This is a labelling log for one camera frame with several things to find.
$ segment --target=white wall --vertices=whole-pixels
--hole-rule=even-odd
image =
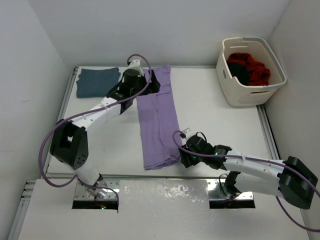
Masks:
[[[27,0],[1,0],[0,16],[0,239],[7,239],[26,180],[40,176],[38,150],[71,69]]]
[[[320,179],[319,11],[319,0],[292,0],[272,34],[269,42],[288,83],[267,102],[266,110],[281,157],[300,158]],[[317,196],[303,215],[308,226],[320,229]],[[319,233],[310,236],[320,240]]]
[[[268,38],[290,0],[28,0],[63,61],[213,65],[225,38]]]

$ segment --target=metal frame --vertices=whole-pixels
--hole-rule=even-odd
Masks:
[[[25,216],[28,210],[30,198],[35,187],[35,180],[26,181],[22,192],[19,207],[16,211],[15,218],[9,233],[8,240],[18,240]]]
[[[176,67],[190,68],[191,66],[176,66]],[[192,68],[212,68],[212,66],[192,66]],[[67,103],[69,101],[69,97],[71,95],[71,91],[72,91],[74,82],[76,80],[78,69],[79,69],[78,66],[75,67],[72,71],[70,78],[69,78],[57,121],[59,119],[61,119],[66,112],[67,105],[68,105]],[[271,129],[271,126],[270,126],[270,123],[268,120],[268,116],[267,116],[265,107],[263,105],[258,105],[258,106],[256,106],[256,108],[257,108],[257,112],[259,115],[260,124],[261,124],[261,128],[262,128],[263,136],[264,136],[264,139],[266,142],[266,147],[268,149],[268,153],[272,159],[280,159],[277,145],[274,140],[274,136],[272,134],[272,129]],[[44,163],[44,171],[45,172],[47,172],[49,163],[50,163],[50,159],[49,159],[49,155],[47,155],[45,163]],[[71,178],[72,177],[71,174],[65,174],[65,173],[60,173],[60,174],[50,174],[49,173],[49,174],[47,174],[47,176],[50,178]],[[123,177],[113,178],[113,179],[115,179],[116,181],[120,181],[122,179],[141,179],[141,177],[139,178],[137,176],[134,176],[134,177],[123,176]],[[214,181],[214,179],[206,179],[206,180],[208,183]],[[26,186],[31,186],[31,185],[34,186],[34,184],[35,184],[35,181],[27,181]],[[23,225],[26,213],[27,213],[32,190],[31,190],[31,188],[26,188],[26,187],[25,187],[25,189],[26,189],[26,191],[23,191],[23,193],[22,193],[21,201],[20,201],[19,207],[17,209],[17,213],[14,218],[14,222],[13,222],[13,225],[12,225],[9,237],[8,237],[9,240],[17,240],[19,238],[19,234],[20,234],[20,231],[21,231],[21,228],[22,228],[22,225]],[[253,199],[253,195],[251,195],[250,192],[248,193],[248,195],[245,193],[243,193],[243,194],[244,194],[243,195],[244,199],[246,199],[246,198]]]

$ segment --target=red clothing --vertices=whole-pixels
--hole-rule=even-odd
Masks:
[[[229,56],[228,63],[246,66],[250,74],[248,86],[269,85],[270,70],[262,62],[255,61],[251,54],[236,52]]]

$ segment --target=white table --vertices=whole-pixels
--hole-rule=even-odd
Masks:
[[[63,117],[87,111],[101,98],[77,98],[81,69],[102,70],[109,67],[79,67],[72,91],[66,96]],[[258,111],[255,106],[230,106],[221,90],[215,68],[179,68],[171,70],[171,83],[176,114],[181,130],[191,128],[203,132],[209,143],[226,145],[252,156],[268,158]],[[158,170],[144,170],[137,105],[109,120],[88,138],[88,161],[103,175],[145,177],[218,177],[223,170],[205,164],[186,169],[180,162]],[[50,176],[71,171],[52,156],[48,156]]]
[[[256,208],[209,209],[203,180],[169,181],[120,181],[117,214],[111,209],[72,209],[76,182],[54,188],[39,179],[19,240],[308,240],[274,196],[254,194]],[[283,202],[303,223],[300,210]]]

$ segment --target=white panel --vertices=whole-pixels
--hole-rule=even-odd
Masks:
[[[300,158],[318,177],[320,136],[320,1],[292,0],[270,45],[288,77],[266,110],[281,159]],[[303,211],[307,224],[320,229],[320,201]],[[310,234],[320,240],[319,233]]]
[[[65,179],[55,180],[61,184]],[[209,209],[203,180],[120,182],[115,210],[72,209],[75,183],[53,188],[37,180],[19,240],[306,240],[275,197],[255,194],[251,209]],[[300,211],[284,203],[302,222]]]
[[[230,106],[214,68],[172,68],[171,83],[181,130],[191,128],[194,134],[201,131],[213,146],[226,145],[242,153],[268,158],[256,107]],[[75,83],[65,118],[87,111],[101,101],[101,98],[77,98],[76,92]],[[88,161],[101,174],[210,178],[225,173],[224,170],[214,170],[203,163],[187,169],[180,162],[162,169],[145,171],[136,101],[123,114],[110,119],[88,136],[88,147]],[[54,159],[48,173],[70,173],[70,170]]]
[[[214,65],[223,39],[268,38],[289,0],[29,0],[64,62]]]
[[[0,3],[0,239],[7,239],[69,73],[27,0]]]

